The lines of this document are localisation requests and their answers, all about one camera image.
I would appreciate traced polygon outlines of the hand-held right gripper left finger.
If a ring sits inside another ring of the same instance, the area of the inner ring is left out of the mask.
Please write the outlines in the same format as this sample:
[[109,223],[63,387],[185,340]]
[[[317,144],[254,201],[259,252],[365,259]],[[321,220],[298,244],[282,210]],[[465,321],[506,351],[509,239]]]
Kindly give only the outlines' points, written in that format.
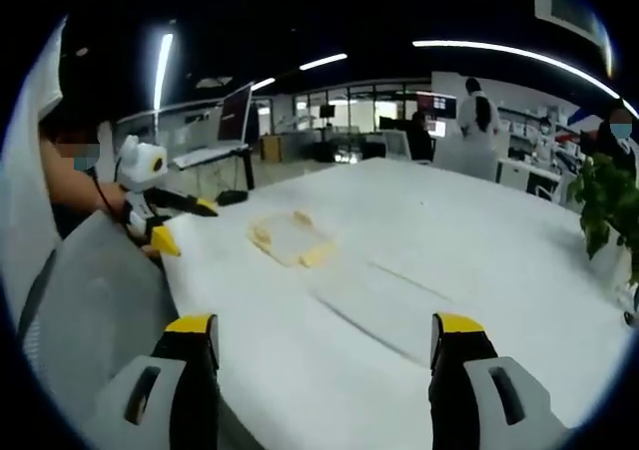
[[149,355],[100,391],[83,426],[93,449],[216,449],[219,446],[218,318],[181,317]]

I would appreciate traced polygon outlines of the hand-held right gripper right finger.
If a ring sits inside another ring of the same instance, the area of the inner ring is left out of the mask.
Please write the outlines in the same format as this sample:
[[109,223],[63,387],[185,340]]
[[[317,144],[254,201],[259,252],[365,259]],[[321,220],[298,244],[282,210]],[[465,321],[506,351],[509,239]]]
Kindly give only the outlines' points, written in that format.
[[430,371],[434,449],[556,449],[568,436],[545,387],[467,316],[432,316]]

